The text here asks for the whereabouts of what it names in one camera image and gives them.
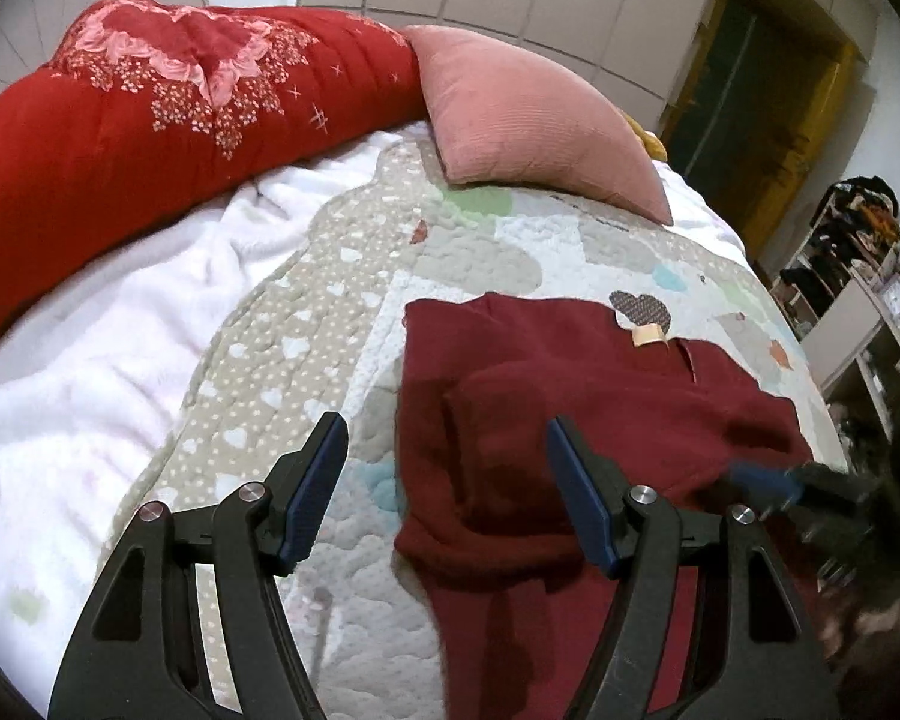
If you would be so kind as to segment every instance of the bed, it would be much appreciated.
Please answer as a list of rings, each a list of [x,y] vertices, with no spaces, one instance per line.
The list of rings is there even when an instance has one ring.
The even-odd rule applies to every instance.
[[[815,458],[841,466],[739,238],[653,167],[668,228],[556,191],[450,186],[414,122],[258,175],[40,300],[0,342],[0,668],[15,688],[46,713],[143,502],[216,503],[338,410],[350,455],[312,557],[279,586],[290,628],[329,716],[444,717],[437,629],[392,550],[400,319],[417,298],[571,296],[706,338],[792,399]],[[209,570],[199,594],[215,695],[235,709]]]

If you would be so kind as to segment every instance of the heart patch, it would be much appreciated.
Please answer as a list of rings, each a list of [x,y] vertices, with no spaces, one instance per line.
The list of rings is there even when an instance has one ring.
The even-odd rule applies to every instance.
[[[235,449],[243,449],[247,446],[247,431],[244,428],[224,430],[223,440]]]
[[[610,305],[636,325],[658,324],[664,333],[670,331],[670,312],[653,295],[615,292],[610,295]]]
[[[260,399],[270,406],[272,409],[279,409],[283,403],[283,391],[280,389],[264,389],[260,394]]]

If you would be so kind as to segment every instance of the shelf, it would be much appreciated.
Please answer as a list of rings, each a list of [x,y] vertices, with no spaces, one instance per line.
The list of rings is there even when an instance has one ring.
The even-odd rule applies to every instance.
[[[830,295],[830,299],[836,300],[837,295],[840,295],[842,287],[840,288],[840,290],[837,290],[836,293],[834,293],[834,290],[831,290],[830,285],[827,284],[826,281],[821,279],[820,275],[818,274],[817,269],[814,268],[813,265],[810,263],[810,260],[807,258],[807,255],[806,255],[806,249],[807,249],[807,247],[804,247],[803,252],[799,253],[797,255],[797,264],[802,265],[804,267],[804,269],[807,269],[807,271],[810,271],[812,274],[816,274],[817,280],[820,281],[820,285],[826,290],[826,293],[828,295]],[[844,271],[848,270],[847,266],[842,264],[842,262],[839,259],[833,258],[832,261],[834,263],[836,263],[837,265],[839,265]]]
[[[797,325],[797,319],[794,319],[790,316],[790,312],[787,311],[786,305],[784,305],[783,301],[778,298],[773,293],[770,293],[770,297],[773,298],[773,302],[776,303],[776,307],[780,310],[780,314],[783,314],[783,319],[786,320],[787,324],[790,327],[790,331],[794,334],[794,337],[799,341],[802,335],[799,331],[799,326]]]
[[[869,397],[874,404],[877,419],[880,420],[880,427],[883,428],[883,435],[887,437],[887,440],[890,440],[893,435],[893,423],[892,420],[890,420],[890,409],[887,408],[887,401],[884,399],[882,392],[877,389],[876,381],[874,381],[874,371],[869,366],[869,363],[864,360],[862,354],[857,355],[856,362],[857,367],[860,370],[860,375],[864,380],[866,393],[869,394]]]
[[[860,255],[861,255],[861,258],[863,259],[863,261],[879,274],[880,263],[878,261],[876,261],[876,257],[874,257],[874,255],[870,254],[866,250],[866,247],[864,247],[864,245],[861,244],[860,239],[857,238],[855,233],[853,235],[848,235],[847,237],[850,239],[850,242],[853,244],[853,247],[855,248],[855,250],[860,252]]]
[[[887,308],[887,304],[883,302],[883,298],[877,293],[874,293],[874,291],[869,288],[869,284],[866,283],[864,277],[858,274],[854,269],[850,269],[850,276],[864,290],[866,296],[871,300],[871,303],[874,303],[874,308],[879,312],[880,318],[883,319],[884,324],[887,325],[890,333],[893,335],[896,345],[900,347],[900,328],[896,326],[896,320],[893,318],[893,314],[890,313],[890,309]]]
[[[804,295],[804,294],[800,291],[800,288],[799,288],[796,284],[790,284],[790,285],[788,285],[788,286],[793,287],[794,292],[795,292],[796,294],[795,294],[790,300],[787,301],[787,304],[792,306],[792,305],[794,305],[794,303],[797,302],[798,299],[799,299],[799,300],[802,300],[804,306],[806,306],[807,311],[810,312],[810,316],[813,317],[814,324],[816,324],[817,322],[819,322],[819,321],[820,321],[820,317],[818,317],[818,316],[817,316],[817,312],[813,310],[813,306],[810,305],[810,301],[807,300],[807,296]]]

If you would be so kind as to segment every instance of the heart pattern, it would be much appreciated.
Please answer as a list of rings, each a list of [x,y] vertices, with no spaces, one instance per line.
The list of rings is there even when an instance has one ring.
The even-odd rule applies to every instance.
[[[410,236],[410,245],[422,244],[427,240],[429,234],[430,230],[427,227],[426,220],[421,219],[420,223],[416,225],[416,229],[413,230],[413,236]]]
[[[219,473],[214,483],[214,496],[218,501],[221,501],[243,483],[244,480],[232,473]]]
[[[610,295],[610,305],[636,325],[658,324],[665,334],[670,331],[670,311],[653,295],[615,292]]]
[[[303,403],[303,413],[305,413],[313,423],[318,422],[324,412],[331,412],[333,409],[333,406],[329,406],[322,400],[317,400],[315,398],[310,398]]]
[[[794,369],[790,365],[790,358],[787,357],[787,350],[783,348],[783,344],[777,341],[776,338],[770,343],[770,357],[773,357],[776,360],[776,364],[780,367],[785,367],[786,370]]]
[[[272,409],[279,409],[283,403],[283,391],[280,389],[264,389],[260,394],[260,399],[270,406]]]
[[[310,351],[310,342],[307,341],[307,338],[284,336],[281,338],[280,347],[283,349],[283,356],[287,360],[293,360],[293,358]]]
[[[224,430],[223,440],[234,449],[243,449],[247,446],[247,430],[245,428]]]

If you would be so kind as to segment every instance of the corduroy pillow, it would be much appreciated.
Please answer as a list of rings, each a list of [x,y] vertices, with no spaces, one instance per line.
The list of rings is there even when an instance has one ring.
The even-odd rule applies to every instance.
[[[450,181],[539,184],[673,223],[643,143],[613,103],[572,71],[467,29],[401,31],[420,64]]]

